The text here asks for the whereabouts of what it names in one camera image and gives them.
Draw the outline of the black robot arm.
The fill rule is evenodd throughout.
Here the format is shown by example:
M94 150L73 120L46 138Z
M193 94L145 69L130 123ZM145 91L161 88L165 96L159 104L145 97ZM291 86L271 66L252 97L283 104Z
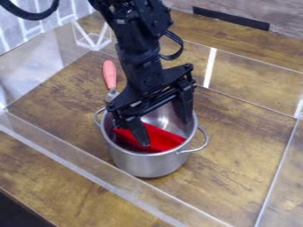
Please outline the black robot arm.
M160 38L183 39L169 31L171 9L161 0L88 0L101 14L117 39L114 45L126 86L106 105L113 125L130 131L140 145L151 143L141 117L172 103L177 117L188 122L193 117L193 66L184 64L163 68L163 60L181 55L160 54Z

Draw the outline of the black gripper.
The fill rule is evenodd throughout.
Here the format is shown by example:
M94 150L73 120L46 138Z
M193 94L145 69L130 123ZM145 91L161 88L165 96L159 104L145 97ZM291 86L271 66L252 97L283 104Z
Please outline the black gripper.
M188 123L193 114L193 65L183 64L164 68L161 60L175 60L183 53L180 48L173 54L160 54L156 46L148 51L136 52L116 46L126 85L121 93L106 106L112 114L113 125L130 130L141 146L151 144L141 117L172 103L176 116Z

